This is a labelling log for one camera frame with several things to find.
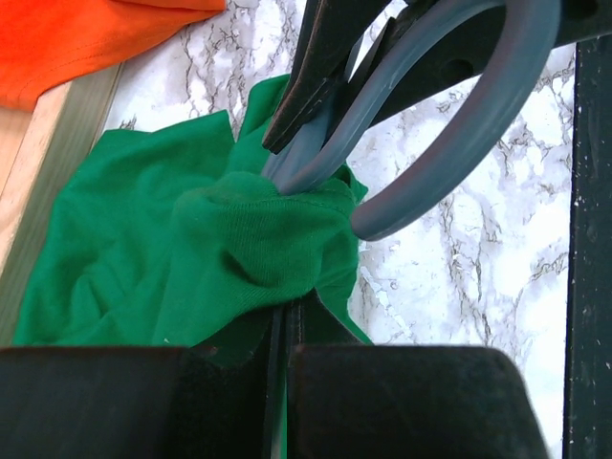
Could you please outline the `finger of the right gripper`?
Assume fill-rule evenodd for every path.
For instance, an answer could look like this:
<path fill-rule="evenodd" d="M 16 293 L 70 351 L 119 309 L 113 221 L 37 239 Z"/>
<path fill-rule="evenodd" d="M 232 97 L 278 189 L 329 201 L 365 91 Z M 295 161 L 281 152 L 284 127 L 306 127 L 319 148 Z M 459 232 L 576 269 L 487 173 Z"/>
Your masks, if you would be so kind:
<path fill-rule="evenodd" d="M 263 139 L 279 153 L 342 86 L 344 68 L 358 40 L 389 5 L 387 1 L 308 1 L 289 83 Z"/>
<path fill-rule="evenodd" d="M 434 3 L 407 1 L 397 16 L 388 19 L 353 76 L 362 86 L 399 38 Z M 395 87 L 371 122 L 376 125 L 416 103 L 471 77 L 486 67 L 504 25 L 506 10 L 483 11 L 451 31 L 426 52 Z"/>

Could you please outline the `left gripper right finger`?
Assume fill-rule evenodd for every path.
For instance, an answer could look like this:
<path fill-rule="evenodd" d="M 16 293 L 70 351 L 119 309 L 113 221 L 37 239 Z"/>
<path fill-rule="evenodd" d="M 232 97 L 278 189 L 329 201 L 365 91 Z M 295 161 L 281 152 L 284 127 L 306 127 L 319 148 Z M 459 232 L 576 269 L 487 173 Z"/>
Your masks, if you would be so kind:
<path fill-rule="evenodd" d="M 356 342 L 327 309 L 286 313 L 291 458 L 544 458 L 525 384 L 501 351 Z"/>

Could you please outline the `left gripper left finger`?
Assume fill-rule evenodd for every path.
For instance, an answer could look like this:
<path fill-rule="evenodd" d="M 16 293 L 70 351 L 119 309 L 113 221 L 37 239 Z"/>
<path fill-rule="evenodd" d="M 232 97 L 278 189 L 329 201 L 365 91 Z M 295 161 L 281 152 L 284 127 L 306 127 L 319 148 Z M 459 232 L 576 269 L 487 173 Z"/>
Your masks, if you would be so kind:
<path fill-rule="evenodd" d="M 257 458 L 263 360 L 226 347 L 1 354 L 5 458 Z"/>

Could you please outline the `blue grey plastic hanger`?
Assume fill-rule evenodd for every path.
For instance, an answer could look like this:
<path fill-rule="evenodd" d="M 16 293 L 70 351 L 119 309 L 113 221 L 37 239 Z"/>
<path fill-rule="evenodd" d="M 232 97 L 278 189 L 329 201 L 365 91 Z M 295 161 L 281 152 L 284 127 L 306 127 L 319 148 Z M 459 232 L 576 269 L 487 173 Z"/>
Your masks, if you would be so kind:
<path fill-rule="evenodd" d="M 371 187 L 351 216 L 353 232 L 366 241 L 429 219 L 486 160 L 546 68 L 562 10 L 558 1 L 432 1 L 358 86 L 357 67 L 406 2 L 389 3 L 372 22 L 348 57 L 342 86 L 265 167 L 280 193 L 297 195 L 353 165 Z M 500 6 L 504 25 L 480 75 L 371 124 L 417 60 L 461 24 Z"/>

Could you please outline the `green t shirt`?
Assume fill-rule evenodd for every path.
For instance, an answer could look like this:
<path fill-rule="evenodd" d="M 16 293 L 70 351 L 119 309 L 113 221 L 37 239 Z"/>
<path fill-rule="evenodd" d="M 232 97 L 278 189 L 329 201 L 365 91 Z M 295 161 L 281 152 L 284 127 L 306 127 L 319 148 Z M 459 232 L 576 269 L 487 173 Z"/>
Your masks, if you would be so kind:
<path fill-rule="evenodd" d="M 347 166 L 294 196 L 262 176 L 287 81 L 251 89 L 238 132 L 225 111 L 105 132 L 55 198 L 13 344 L 192 346 L 310 292 L 352 327 L 367 189 Z"/>

